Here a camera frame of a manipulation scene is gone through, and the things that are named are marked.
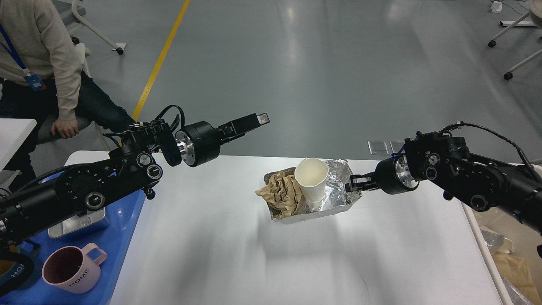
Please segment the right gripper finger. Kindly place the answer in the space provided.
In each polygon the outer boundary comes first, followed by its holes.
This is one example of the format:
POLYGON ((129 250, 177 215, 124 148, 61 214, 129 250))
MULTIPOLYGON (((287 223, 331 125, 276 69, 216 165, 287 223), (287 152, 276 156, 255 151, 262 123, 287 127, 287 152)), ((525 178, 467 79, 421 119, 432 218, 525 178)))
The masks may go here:
POLYGON ((358 191, 372 191, 377 189, 378 185, 374 181, 356 182, 354 180, 351 180, 349 183, 345 184, 345 191, 347 193, 358 191))
POLYGON ((368 172, 363 175, 350 175, 350 182, 375 182, 374 172, 368 172))

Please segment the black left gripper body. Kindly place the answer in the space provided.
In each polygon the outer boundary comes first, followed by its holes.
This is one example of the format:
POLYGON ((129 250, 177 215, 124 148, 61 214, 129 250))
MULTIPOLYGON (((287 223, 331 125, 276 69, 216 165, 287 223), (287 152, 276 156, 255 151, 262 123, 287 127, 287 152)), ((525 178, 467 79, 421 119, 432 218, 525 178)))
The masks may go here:
POLYGON ((184 126, 175 133, 184 147, 183 161, 191 167, 200 166, 219 156, 221 133, 208 122, 184 126))

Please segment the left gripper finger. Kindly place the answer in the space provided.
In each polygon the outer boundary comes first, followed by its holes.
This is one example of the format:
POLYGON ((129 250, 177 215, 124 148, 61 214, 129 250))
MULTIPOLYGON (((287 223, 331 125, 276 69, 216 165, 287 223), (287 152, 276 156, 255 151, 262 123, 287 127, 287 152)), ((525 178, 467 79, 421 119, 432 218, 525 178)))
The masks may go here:
POLYGON ((241 130, 240 132, 235 131, 231 127, 224 127, 219 128, 220 135, 220 142, 230 142, 234 141, 235 139, 238 139, 242 136, 244 136, 246 133, 248 133, 250 130, 241 130))
POLYGON ((222 124, 219 127, 217 127, 217 129, 219 129, 219 128, 222 129, 224 127, 231 127, 237 132, 240 132, 241 130, 250 130, 250 131, 252 131, 252 130, 257 129, 257 128, 265 125, 265 124, 268 124, 269 122, 270 122, 270 119, 269 119, 269 116, 268 116, 267 113, 250 114, 250 115, 238 118, 238 119, 231 120, 228 123, 222 124))

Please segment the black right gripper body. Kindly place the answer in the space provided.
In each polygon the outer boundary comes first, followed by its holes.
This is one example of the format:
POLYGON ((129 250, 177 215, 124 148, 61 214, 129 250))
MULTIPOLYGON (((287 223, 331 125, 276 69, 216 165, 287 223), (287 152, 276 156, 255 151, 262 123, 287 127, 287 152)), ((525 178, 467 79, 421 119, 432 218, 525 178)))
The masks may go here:
POLYGON ((374 170, 374 181, 389 195, 414 191, 419 186, 419 181, 410 173, 405 156, 380 161, 374 170))

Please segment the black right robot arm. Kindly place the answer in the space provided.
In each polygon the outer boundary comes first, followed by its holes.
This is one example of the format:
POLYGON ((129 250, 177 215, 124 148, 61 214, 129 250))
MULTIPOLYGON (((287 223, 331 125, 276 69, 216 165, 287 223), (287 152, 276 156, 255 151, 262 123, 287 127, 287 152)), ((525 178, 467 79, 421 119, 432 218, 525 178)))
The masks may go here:
POLYGON ((521 164, 513 165, 470 152, 463 137, 452 131, 466 127, 460 121, 442 130, 407 138, 399 152, 380 161, 373 172, 351 175, 345 191, 381 189, 395 195, 414 191, 421 181, 443 190, 445 200, 459 199, 478 212, 497 207, 521 224, 540 233, 542 228, 541 175, 519 145, 498 135, 516 149, 521 164))

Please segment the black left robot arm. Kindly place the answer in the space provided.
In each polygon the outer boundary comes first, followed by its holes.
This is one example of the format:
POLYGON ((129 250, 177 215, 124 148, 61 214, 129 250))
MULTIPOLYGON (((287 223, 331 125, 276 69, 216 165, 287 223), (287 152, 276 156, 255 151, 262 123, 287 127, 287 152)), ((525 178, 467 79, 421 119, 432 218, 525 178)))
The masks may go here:
POLYGON ((219 156, 220 147, 270 122, 269 116, 250 114, 214 128, 201 121, 185 124, 178 105, 164 108, 154 120, 137 122, 123 133, 105 133, 121 139, 109 159, 63 166, 60 175, 42 182, 44 174, 15 193, 1 198, 1 259, 23 265, 23 272, 1 284, 1 295, 19 288, 31 276, 33 261, 8 248, 36 236, 72 216, 85 216, 142 190, 153 199, 153 187, 163 169, 152 154, 161 152, 170 166, 196 167, 219 156))

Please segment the person's hand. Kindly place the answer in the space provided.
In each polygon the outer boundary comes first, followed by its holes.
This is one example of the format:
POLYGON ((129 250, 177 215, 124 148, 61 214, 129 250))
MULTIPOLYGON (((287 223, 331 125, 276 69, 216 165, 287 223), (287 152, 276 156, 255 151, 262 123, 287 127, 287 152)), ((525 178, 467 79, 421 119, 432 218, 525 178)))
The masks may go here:
POLYGON ((53 122, 50 132, 53 136, 59 136, 62 139, 70 139, 80 133, 79 124, 74 120, 57 119, 53 122))

